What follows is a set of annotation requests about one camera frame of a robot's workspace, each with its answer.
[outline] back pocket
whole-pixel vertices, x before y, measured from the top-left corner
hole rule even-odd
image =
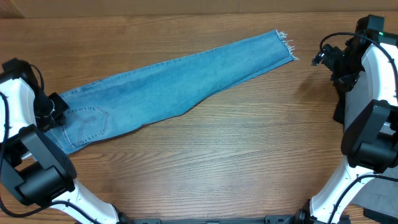
[[[64,113],[62,134],[73,149],[105,133],[109,113],[96,106],[71,109]]]

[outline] wooden table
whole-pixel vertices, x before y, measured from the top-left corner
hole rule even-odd
[[[210,97],[187,114],[71,155],[78,178],[134,218],[233,218],[294,213],[317,194],[340,159],[338,97],[319,41],[354,31],[369,12],[0,20],[0,62],[38,66],[47,93],[190,55],[278,29],[300,58]],[[385,30],[398,32],[396,12]],[[330,40],[342,46],[346,37]],[[26,208],[2,190],[14,212]],[[347,208],[354,223],[367,218]],[[1,223],[73,223],[56,210]]]

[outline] jeans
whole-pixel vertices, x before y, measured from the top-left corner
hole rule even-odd
[[[276,30],[75,88],[60,96],[66,124],[46,135],[67,154],[91,142],[184,114],[215,93],[294,59]]]

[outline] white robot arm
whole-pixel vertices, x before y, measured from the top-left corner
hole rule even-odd
[[[3,185],[24,205],[51,205],[82,224],[93,223],[82,214],[100,224],[131,223],[125,214],[98,199],[76,179],[76,170],[67,155],[42,133],[41,129],[62,122],[62,113],[68,108],[65,102],[56,94],[44,94],[27,62],[15,58],[3,67],[0,92],[6,96],[8,108],[0,98],[0,117],[5,117],[6,109],[9,112],[7,159],[1,158]],[[5,128],[5,120],[1,119],[0,136],[4,136]],[[30,152],[37,162],[15,170],[21,163],[15,158]]]
[[[398,48],[395,45],[381,43],[381,46],[387,50],[392,58],[398,58]],[[359,78],[354,88],[346,93],[345,104],[345,129],[359,116],[368,103],[375,100],[386,100],[390,105],[397,106],[396,86],[394,72],[387,57],[375,45],[371,44],[362,56],[362,66],[365,72],[359,73]],[[395,131],[391,130],[390,124],[385,122],[381,132],[393,135]],[[327,222],[333,205],[336,204],[338,197],[358,176],[372,174],[374,171],[361,166],[352,168],[348,164],[347,157],[344,156],[335,173],[326,186],[312,197],[310,201],[310,214],[317,217],[319,221]],[[362,187],[373,178],[363,179],[357,183],[337,209],[333,217],[333,223],[338,223],[340,215],[345,207],[362,189]]]

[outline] pocket stitching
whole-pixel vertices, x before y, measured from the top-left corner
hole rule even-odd
[[[86,107],[86,108],[78,108],[78,109],[73,109],[73,110],[70,110],[70,111],[73,112],[73,111],[87,110],[87,109],[95,109],[96,111],[99,111],[99,112],[101,112],[101,113],[103,113],[105,115],[104,127],[97,134],[89,136],[86,139],[78,141],[76,143],[72,143],[70,138],[68,137],[67,130],[65,129],[65,125],[61,126],[63,137],[68,141],[68,144],[71,147],[71,149],[74,149],[74,148],[76,148],[76,147],[78,147],[78,146],[80,146],[80,145],[82,145],[82,144],[94,139],[94,138],[97,138],[98,136],[104,134],[105,131],[108,128],[109,113],[104,111],[104,110],[99,109],[97,106],[89,106],[89,107]]]

